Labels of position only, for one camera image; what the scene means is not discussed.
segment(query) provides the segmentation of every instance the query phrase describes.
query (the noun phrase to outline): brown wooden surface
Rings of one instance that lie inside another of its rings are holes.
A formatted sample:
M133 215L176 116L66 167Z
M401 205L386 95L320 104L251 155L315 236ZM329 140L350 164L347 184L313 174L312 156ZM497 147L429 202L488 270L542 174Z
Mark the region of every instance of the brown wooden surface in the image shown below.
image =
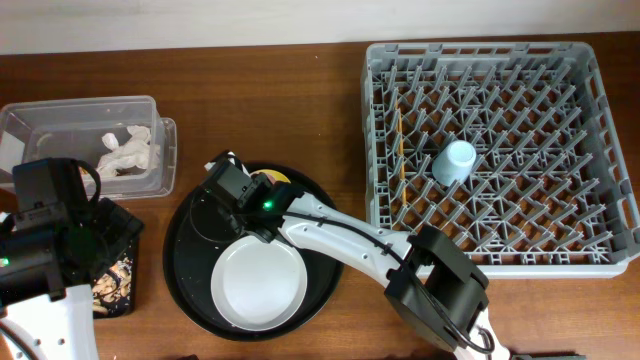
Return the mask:
M585 41L600 64L633 188L640 194L640 34L487 38ZM382 289L347 268L327 306L285 337L262 343L217 338L173 302L162 273L162 244L177 205L225 148L244 160L298 169L364 218L365 163L360 72L366 43L123 51L0 57L0 106L13 102L147 94L178 126L174 192L123 201L146 223L140 242L136 310L95 323L102 359L385 358L428 355L391 309ZM3 209L10 201L0 197ZM640 355L640 261L610 280L496 280L491 321L520 353L572 352L589 359ZM0 350L0 357L8 356Z

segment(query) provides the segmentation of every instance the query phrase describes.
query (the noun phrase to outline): plastic container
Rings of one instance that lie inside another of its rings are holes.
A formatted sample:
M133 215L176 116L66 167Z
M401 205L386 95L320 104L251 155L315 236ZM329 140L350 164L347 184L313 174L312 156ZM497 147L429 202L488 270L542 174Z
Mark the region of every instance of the plastic container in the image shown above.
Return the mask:
M638 208L587 44L374 44L362 96L373 225L441 228L492 278L612 277L640 255ZM445 187L432 162L455 140L477 159Z
M153 98L128 96L10 104L0 113L0 188L14 192L13 166L47 157L72 157L97 166L110 151L102 136L111 132L120 144L129 140L127 126L151 130L146 170L102 179L102 194L111 199L166 196L173 190L177 133L173 120L160 118ZM95 184L85 180L87 194Z

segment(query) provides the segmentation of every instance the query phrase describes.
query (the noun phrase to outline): yellow object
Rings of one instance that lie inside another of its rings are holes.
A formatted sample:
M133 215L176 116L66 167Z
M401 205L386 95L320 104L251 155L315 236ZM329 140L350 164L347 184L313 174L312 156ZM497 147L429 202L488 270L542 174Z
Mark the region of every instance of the yellow object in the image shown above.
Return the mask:
M267 176L269 177L269 180L271 180L272 183L275 183L276 181L282 181L282 182L291 184L291 181L289 180L289 178L284 176L283 173L279 171L271 170L271 169L256 170L252 172L251 175L260 174L260 173L267 174Z

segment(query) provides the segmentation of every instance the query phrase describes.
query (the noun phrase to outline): round black tray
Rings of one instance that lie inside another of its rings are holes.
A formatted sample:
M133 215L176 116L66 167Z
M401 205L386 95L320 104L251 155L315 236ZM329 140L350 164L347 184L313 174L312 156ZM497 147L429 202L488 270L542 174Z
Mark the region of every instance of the round black tray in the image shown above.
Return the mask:
M304 186L324 204L335 209L327 193L318 184L290 168L269 163L247 163L249 171L272 169ZM307 292L298 311L284 324L266 331L247 331L232 326L216 309L211 297L213 267L228 244L199 236L189 221L194 189L176 210L164 241L163 268L169 292L182 311L203 329L229 340L260 341L282 336L313 318L327 303L338 285L343 265L326 255L299 250L307 267Z

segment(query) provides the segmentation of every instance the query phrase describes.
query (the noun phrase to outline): dish rack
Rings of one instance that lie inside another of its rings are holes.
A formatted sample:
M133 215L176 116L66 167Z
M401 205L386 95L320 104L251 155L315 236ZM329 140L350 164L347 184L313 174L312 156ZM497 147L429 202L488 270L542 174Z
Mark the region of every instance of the dish rack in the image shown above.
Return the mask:
M374 44L362 95L371 224L436 226L492 278L612 277L640 254L587 44ZM477 161L445 187L431 163L456 139Z

